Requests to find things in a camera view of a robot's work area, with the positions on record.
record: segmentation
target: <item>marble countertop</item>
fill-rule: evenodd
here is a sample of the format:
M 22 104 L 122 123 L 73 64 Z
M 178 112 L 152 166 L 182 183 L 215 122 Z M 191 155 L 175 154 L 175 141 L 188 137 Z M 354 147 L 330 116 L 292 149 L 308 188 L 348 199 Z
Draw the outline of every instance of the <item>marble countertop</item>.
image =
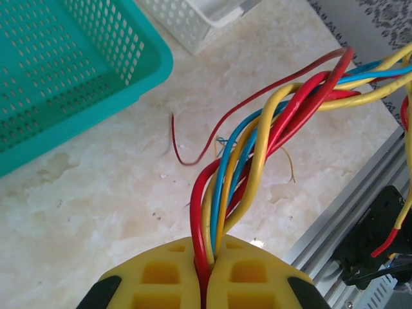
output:
M 197 56 L 160 32 L 175 61 L 164 84 L 0 179 L 3 308 L 75 308 L 105 271 L 188 236 L 192 184 L 214 151 L 180 165 L 171 112 L 180 152 L 192 160 L 232 106 L 339 47 L 305 0 L 263 1 Z M 266 98 L 230 117 L 219 135 Z M 397 127 L 380 102 L 317 113 L 285 145 L 296 183 L 286 155 L 275 153 L 230 233 L 283 256 Z

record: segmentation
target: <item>wire bundle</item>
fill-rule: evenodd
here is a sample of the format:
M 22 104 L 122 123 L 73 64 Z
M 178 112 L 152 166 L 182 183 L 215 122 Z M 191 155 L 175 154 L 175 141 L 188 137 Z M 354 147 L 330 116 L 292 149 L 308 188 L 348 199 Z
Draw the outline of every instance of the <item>wire bundle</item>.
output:
M 340 57 L 332 71 L 315 74 L 303 84 L 291 83 L 277 89 L 263 109 L 254 112 L 240 123 L 226 141 L 222 157 L 209 164 L 197 178 L 191 195 L 190 219 L 196 271 L 203 295 L 207 291 L 209 276 L 219 254 L 221 239 L 251 206 L 266 159 L 289 140 L 316 111 L 367 104 L 405 86 L 407 97 L 402 105 L 401 118 L 407 130 L 408 124 L 412 121 L 412 113 L 408 108 L 409 102 L 412 101 L 412 66 L 409 66 L 412 44 L 408 44 L 383 61 L 371 62 L 345 73 L 353 54 L 353 48 L 341 48 L 328 53 L 301 71 L 267 86 L 232 108 L 218 122 L 205 148 L 194 162 L 185 163 L 178 154 L 172 117 L 176 156 L 184 165 L 197 164 L 213 141 L 218 128 L 237 109 L 258 96 L 308 73 L 320 64 Z M 403 68 L 390 70 L 397 62 L 401 62 Z M 360 85 L 388 78 L 395 80 L 370 93 L 361 94 L 353 90 Z M 294 94 L 290 101 L 281 102 L 290 94 Z M 407 131 L 406 136 L 407 163 L 412 175 L 411 133 Z M 411 206 L 412 196 L 409 193 L 394 230 L 400 229 Z

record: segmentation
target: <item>perforated basket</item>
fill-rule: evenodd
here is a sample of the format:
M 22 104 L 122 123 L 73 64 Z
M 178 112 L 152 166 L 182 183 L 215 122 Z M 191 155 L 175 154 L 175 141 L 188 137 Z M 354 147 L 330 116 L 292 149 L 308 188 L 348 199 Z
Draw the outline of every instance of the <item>perforated basket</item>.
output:
M 189 52 L 196 54 L 261 0 L 138 0 Z
M 0 0 L 0 176 L 136 102 L 172 66 L 133 0 Z

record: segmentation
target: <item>black plastic part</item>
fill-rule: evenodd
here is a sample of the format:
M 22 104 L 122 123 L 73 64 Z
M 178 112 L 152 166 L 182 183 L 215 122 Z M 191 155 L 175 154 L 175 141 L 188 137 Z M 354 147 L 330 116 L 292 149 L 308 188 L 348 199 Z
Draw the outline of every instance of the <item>black plastic part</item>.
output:
M 95 283 L 77 309 L 106 309 L 121 281 L 121 277 L 111 276 Z
M 412 216 L 409 213 L 392 245 L 380 256 L 370 256 L 385 242 L 403 204 L 402 195 L 392 185 L 383 188 L 378 194 L 333 253 L 332 257 L 343 269 L 343 281 L 376 272 L 392 253 L 412 253 Z M 369 283 L 370 281 L 356 286 L 364 290 Z
M 297 277 L 288 278 L 288 282 L 302 309 L 330 309 L 314 285 Z

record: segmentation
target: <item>blue wire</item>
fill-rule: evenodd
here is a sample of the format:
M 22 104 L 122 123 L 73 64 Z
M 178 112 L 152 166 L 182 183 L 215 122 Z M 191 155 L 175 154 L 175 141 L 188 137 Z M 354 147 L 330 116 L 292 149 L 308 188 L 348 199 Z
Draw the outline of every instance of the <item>blue wire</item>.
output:
M 356 80 L 361 80 L 361 79 L 376 79 L 379 77 L 392 77 L 392 76 L 397 76 L 397 75 L 403 75 L 406 73 L 409 73 L 412 71 L 412 66 L 408 66 L 407 68 L 402 68 L 398 70 L 387 70 L 387 71 L 377 71 L 377 72 L 365 72 L 372 70 L 376 68 L 382 61 L 375 61 L 371 62 L 368 64 L 365 64 L 363 66 L 359 66 L 358 68 L 355 68 L 353 70 L 350 70 L 348 73 L 351 74 L 356 74 L 353 76 L 348 76 L 348 77 L 343 77 L 338 84 L 344 84 L 347 82 L 353 82 Z M 274 116 L 278 115 L 281 113 L 285 108 L 286 105 L 288 104 L 289 101 L 283 101 L 279 103 L 278 107 L 275 110 Z M 262 109 L 255 111 L 253 114 L 248 116 L 244 121 L 241 122 L 241 124 L 233 131 L 231 134 L 230 138 L 227 140 L 226 146 L 223 150 L 223 154 L 221 157 L 221 162 L 220 166 L 218 169 L 218 175 L 216 179 L 216 186 L 214 188 L 214 194 L 212 198 L 212 209 L 211 209 L 211 243 L 212 243 L 212 250 L 215 253 L 216 252 L 216 229 L 218 226 L 218 217 L 219 217 L 219 211 L 220 211 L 220 201 L 221 201 L 221 193 L 223 189 L 223 181 L 225 177 L 225 173 L 227 170 L 227 165 L 229 163 L 229 158 L 230 158 L 230 152 L 232 150 L 232 147 L 237 139 L 237 137 L 240 135 L 240 133 L 246 128 L 246 126 L 251 123 L 256 117 L 258 117 L 262 112 Z M 245 148 L 243 149 L 241 156 L 239 158 L 239 162 L 236 166 L 235 172 L 234 172 L 234 177 L 232 179 L 232 183 L 230 186 L 230 191 L 229 191 L 229 200 L 228 203 L 231 201 L 234 190 L 236 188 L 236 185 L 239 181 L 240 174 L 246 164 L 247 159 L 249 158 L 249 155 L 256 143 L 256 136 L 257 131 L 256 129 L 253 131 L 252 135 L 250 136 L 247 144 L 245 145 Z

